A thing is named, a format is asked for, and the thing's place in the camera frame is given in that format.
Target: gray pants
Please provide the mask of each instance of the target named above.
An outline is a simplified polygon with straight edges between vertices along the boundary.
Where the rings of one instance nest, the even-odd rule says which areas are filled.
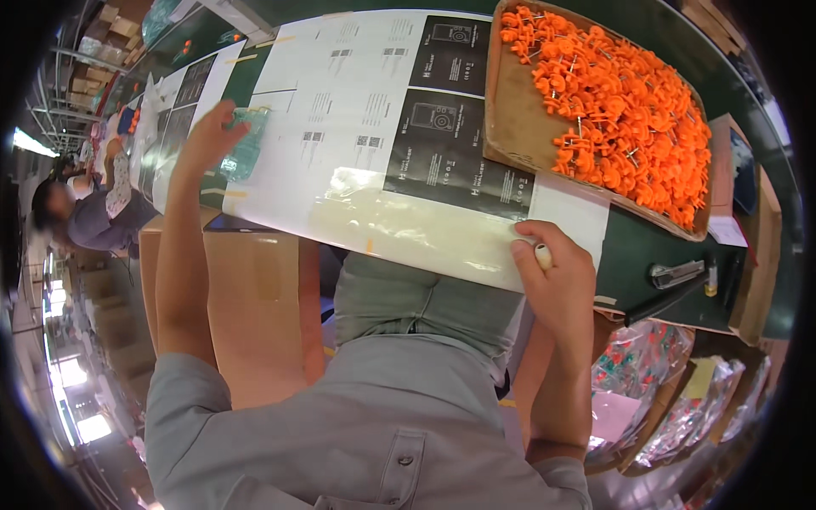
[[[523,297],[351,253],[335,293],[337,347],[370,335],[441,335],[486,355],[503,378]]]

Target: speaker illustration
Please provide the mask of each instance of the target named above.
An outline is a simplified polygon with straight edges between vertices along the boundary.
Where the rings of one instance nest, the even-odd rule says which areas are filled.
[[[473,27],[463,24],[437,23],[433,26],[431,39],[436,41],[464,42],[470,44]]]
[[[439,131],[453,131],[456,123],[456,108],[441,104],[414,103],[410,124]]]

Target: pink paper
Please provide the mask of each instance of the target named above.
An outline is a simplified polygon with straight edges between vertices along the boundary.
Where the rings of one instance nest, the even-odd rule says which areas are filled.
[[[640,406],[641,401],[636,398],[596,392],[592,396],[592,435],[606,441],[617,441]]]

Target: workbench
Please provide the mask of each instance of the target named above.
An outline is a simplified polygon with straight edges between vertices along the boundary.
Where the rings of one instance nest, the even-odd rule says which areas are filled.
[[[492,14],[494,2],[367,2],[316,1],[308,4],[282,2],[247,2],[272,26],[337,11],[362,11],[381,8],[428,8],[467,10]],[[623,0],[591,2],[574,0],[554,2],[610,27],[677,68],[703,98],[708,118],[724,113],[743,129],[753,148],[756,161],[767,172],[783,209],[781,257],[774,298],[765,326],[764,337],[788,339],[800,290],[802,226],[800,199],[792,174],[792,161],[779,141],[765,110],[754,98],[746,83],[722,53],[680,13],[659,0]],[[114,86],[105,113],[115,111],[117,103],[125,104],[144,90],[148,72],[155,79],[167,76],[211,52],[229,46],[222,36],[233,29],[207,9],[198,8],[165,34],[146,56]],[[188,52],[179,55],[190,41]],[[237,106],[249,105],[255,83],[271,47],[245,46],[239,58],[257,54],[256,58],[236,64],[224,89],[223,97]],[[205,183],[224,186],[224,183]],[[224,195],[202,195],[202,203],[221,208]],[[629,309],[655,295],[647,277],[651,264],[672,266],[714,254],[720,265],[720,282],[726,282],[725,266],[746,257],[743,248],[718,245],[709,236],[695,243],[673,237],[661,228],[616,207],[610,208],[605,240],[597,275],[597,294],[616,299],[613,307]],[[666,322],[728,331],[730,310],[725,309],[723,293],[708,298],[702,292],[686,296],[680,303],[658,315]]]

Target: tabletop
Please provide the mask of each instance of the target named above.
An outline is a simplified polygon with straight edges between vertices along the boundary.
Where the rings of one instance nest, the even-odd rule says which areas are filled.
[[[477,0],[464,2],[343,0],[316,1],[308,4],[251,0],[246,3],[255,8],[256,12],[272,26],[338,11],[430,8],[491,15],[495,7],[494,2]],[[757,162],[768,173],[783,209],[782,252],[764,337],[788,339],[800,290],[802,244],[800,199],[792,174],[792,162],[762,105],[725,56],[696,27],[664,2],[637,0],[627,2],[626,8],[623,8],[623,0],[613,2],[572,0],[553,3],[568,4],[564,7],[594,19],[654,51],[668,64],[676,67],[695,87],[703,98],[708,118],[730,113],[741,126],[753,147]],[[198,8],[193,11],[185,20],[169,29],[150,48],[146,56],[115,84],[113,100],[109,101],[106,113],[113,111],[117,100],[120,104],[126,103],[143,91],[148,72],[158,79],[228,46],[233,41],[225,41],[222,36],[232,29],[227,22],[207,9]],[[187,41],[191,42],[189,50],[186,54],[180,55]],[[676,45],[675,41],[683,41],[683,44]],[[224,88],[224,98],[234,100],[237,106],[249,105],[255,83],[270,50],[270,46],[243,48],[239,58],[254,54],[258,57],[236,65]],[[210,176],[206,179],[222,178]],[[205,184],[203,188],[225,187],[224,182]],[[217,208],[221,207],[223,200],[223,194],[202,195],[202,203]],[[651,264],[671,266],[692,259],[702,259],[706,254],[714,254],[717,258],[721,268],[719,275],[721,282],[727,281],[730,277],[726,266],[730,267],[733,261],[741,264],[745,259],[745,250],[742,248],[718,245],[710,236],[704,242],[687,242],[623,209],[612,206],[598,268],[597,294],[616,299],[617,303],[613,308],[629,309],[659,293],[650,285],[647,277]],[[708,298],[702,290],[694,292],[674,307],[659,314],[658,318],[668,322],[726,331],[730,310],[726,309],[723,303],[723,294],[721,292],[717,297]]]

